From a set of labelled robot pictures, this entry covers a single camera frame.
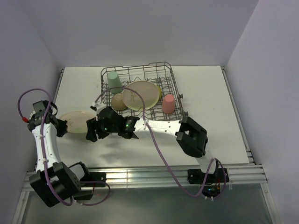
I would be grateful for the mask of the small cream plate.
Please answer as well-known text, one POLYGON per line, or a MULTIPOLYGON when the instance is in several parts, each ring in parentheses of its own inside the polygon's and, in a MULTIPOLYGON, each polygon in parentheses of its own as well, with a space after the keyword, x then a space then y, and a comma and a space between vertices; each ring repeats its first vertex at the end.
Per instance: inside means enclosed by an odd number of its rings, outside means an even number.
POLYGON ((69 133, 87 133, 86 121, 93 119, 94 114, 84 111, 68 112, 59 117, 60 120, 67 121, 69 133))

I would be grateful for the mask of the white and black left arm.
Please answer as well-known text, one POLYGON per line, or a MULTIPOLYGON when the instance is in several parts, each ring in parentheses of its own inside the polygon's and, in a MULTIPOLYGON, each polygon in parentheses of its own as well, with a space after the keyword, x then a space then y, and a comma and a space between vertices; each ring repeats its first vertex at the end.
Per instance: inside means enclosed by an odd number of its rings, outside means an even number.
POLYGON ((47 100, 34 103, 28 122, 37 148, 36 174, 29 177, 29 184, 48 207, 53 207, 60 203, 56 195, 62 200, 71 197, 78 200, 81 186, 90 183, 91 174, 82 162, 68 167, 61 161, 57 137, 68 132, 67 121, 57 119, 52 109, 47 111, 48 103, 47 100))

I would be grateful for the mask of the black bowl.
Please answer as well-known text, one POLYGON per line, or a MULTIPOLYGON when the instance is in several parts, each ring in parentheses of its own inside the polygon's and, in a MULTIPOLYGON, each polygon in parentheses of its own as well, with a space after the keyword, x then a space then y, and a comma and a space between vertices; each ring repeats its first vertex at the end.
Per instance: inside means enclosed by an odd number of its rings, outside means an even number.
POLYGON ((123 102, 122 93, 117 93, 112 97, 111 107, 116 111, 123 111, 127 109, 127 106, 123 102))

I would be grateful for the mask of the lime green bowl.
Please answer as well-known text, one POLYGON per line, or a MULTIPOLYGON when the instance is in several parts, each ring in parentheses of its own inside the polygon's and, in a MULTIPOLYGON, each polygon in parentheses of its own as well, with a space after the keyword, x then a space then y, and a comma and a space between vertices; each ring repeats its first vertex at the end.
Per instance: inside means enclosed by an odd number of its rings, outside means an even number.
POLYGON ((158 92, 159 92, 159 100, 162 98, 162 90, 159 86, 157 86, 158 92))

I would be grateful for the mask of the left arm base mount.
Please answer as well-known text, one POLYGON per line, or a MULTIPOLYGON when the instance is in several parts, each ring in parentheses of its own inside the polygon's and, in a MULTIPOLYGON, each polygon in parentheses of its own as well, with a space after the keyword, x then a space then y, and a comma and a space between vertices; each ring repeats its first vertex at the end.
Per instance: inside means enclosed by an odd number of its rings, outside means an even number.
POLYGON ((91 172, 89 176, 83 177, 80 180, 81 191, 76 193, 73 197, 76 202, 85 203, 90 201, 93 196, 95 196, 96 188, 108 187, 107 195, 99 201, 99 203, 104 202, 108 199, 111 188, 108 183, 106 183, 107 174, 106 172, 91 172))

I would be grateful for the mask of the large pink green plate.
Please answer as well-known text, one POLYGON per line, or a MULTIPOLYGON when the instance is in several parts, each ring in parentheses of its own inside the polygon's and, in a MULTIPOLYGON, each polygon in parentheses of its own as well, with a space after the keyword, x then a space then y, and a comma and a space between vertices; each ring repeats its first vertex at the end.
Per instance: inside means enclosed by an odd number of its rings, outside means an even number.
POLYGON ((140 111, 143 107, 143 102, 139 95, 142 97, 145 103, 145 109, 152 108, 159 101, 159 92, 157 86, 149 81, 135 81, 130 83, 123 91, 123 102, 131 110, 140 111))

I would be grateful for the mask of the grey wire dish rack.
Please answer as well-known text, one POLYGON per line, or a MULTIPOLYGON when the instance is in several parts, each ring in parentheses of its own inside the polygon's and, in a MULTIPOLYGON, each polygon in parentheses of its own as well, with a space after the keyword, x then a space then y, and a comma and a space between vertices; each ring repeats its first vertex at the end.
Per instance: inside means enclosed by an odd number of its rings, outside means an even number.
POLYGON ((145 116, 147 120, 181 120, 188 113, 184 111, 172 67, 167 62, 149 63, 140 66, 105 67, 101 71, 100 101, 113 106, 121 94, 124 110, 117 113, 123 117, 145 116), (174 97, 175 109, 163 112, 164 97, 174 97))

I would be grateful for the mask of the pink cup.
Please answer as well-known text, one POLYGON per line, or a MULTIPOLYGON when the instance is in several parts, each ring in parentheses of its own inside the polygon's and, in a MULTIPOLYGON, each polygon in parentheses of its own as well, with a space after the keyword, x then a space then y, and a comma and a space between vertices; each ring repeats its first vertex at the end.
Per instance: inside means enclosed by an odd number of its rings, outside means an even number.
POLYGON ((175 110, 175 98, 171 94, 167 94, 162 102, 162 111, 165 114, 172 114, 175 110))

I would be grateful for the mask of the pale green cup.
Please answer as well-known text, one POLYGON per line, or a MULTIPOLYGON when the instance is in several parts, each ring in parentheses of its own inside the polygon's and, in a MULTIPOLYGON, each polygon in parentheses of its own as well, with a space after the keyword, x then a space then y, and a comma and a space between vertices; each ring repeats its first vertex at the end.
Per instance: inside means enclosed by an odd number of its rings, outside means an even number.
POLYGON ((119 75, 116 71, 108 72, 107 74, 108 87, 112 94, 118 94, 122 92, 122 84, 119 75))

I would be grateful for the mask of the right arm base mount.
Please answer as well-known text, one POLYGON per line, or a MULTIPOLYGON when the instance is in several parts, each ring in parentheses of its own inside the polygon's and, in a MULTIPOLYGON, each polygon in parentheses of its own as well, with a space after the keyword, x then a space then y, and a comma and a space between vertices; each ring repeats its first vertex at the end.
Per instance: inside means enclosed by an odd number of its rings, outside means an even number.
MULTIPOLYGON (((203 185, 205 173, 200 169, 189 169, 187 170, 187 174, 187 181, 189 184, 203 185)), ((218 168, 213 174, 207 175, 201 195, 204 198, 215 199, 221 195, 229 181, 228 169, 218 168)))

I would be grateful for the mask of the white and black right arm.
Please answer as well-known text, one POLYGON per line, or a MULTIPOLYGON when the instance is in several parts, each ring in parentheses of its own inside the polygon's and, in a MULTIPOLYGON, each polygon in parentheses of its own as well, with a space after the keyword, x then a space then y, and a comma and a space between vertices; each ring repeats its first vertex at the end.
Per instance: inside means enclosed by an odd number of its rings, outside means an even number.
POLYGON ((184 116, 181 120, 157 121, 134 116, 123 117, 112 107, 97 110, 95 118, 86 122, 86 139, 96 142, 115 133, 125 139, 143 139, 151 137, 157 145, 156 137, 172 137, 182 151, 199 162, 200 168, 188 171, 189 183, 200 184, 204 180, 226 183, 228 175, 225 168, 220 167, 213 154, 207 149, 207 130, 191 117, 184 116))

